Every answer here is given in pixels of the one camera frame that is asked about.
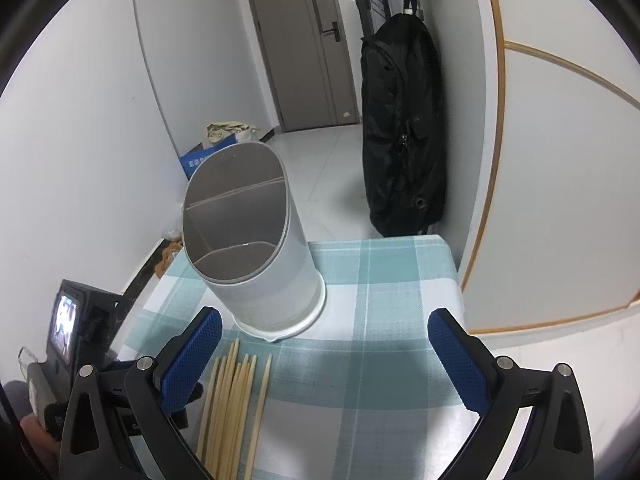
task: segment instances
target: hanging black garment bag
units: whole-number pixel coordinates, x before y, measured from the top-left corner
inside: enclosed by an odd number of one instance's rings
[[[385,237],[427,232],[447,185],[438,53],[410,6],[362,45],[362,165],[371,223]]]

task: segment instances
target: hand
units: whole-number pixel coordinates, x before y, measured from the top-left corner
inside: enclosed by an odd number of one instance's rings
[[[60,443],[53,440],[53,437],[44,430],[38,417],[33,413],[20,421],[20,427],[42,465],[49,473],[55,474],[58,470]]]

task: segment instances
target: door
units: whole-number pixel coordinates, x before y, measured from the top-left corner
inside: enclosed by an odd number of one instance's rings
[[[335,0],[251,0],[282,129],[358,121]]]

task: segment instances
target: table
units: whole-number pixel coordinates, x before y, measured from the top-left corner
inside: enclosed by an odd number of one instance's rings
[[[239,337],[239,356],[258,356],[257,378],[273,355],[255,480],[436,479],[477,420],[426,337],[436,308],[462,321],[449,247],[433,235],[309,247],[327,299],[319,319],[300,335],[267,343],[240,332],[180,253],[135,320],[120,358],[156,355],[202,306],[215,306],[225,329],[214,355],[227,354]],[[211,363],[201,378],[205,386]],[[248,428],[259,384],[254,381]],[[189,406],[184,436],[191,446],[201,410],[200,402]],[[249,437],[246,431],[240,478]],[[145,458],[144,446],[137,442],[136,448],[146,468],[148,451]]]

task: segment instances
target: blue box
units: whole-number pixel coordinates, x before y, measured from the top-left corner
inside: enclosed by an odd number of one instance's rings
[[[207,148],[206,150],[199,150],[197,152],[187,153],[180,157],[180,163],[182,164],[182,168],[184,173],[187,175],[188,179],[191,179],[191,175],[198,169],[198,166],[202,164],[207,158],[213,155],[216,151],[221,150],[222,148],[226,148],[227,146],[231,146],[232,144],[236,144],[238,141],[236,140],[235,134],[229,135],[227,138],[222,139],[219,143],[211,148]]]

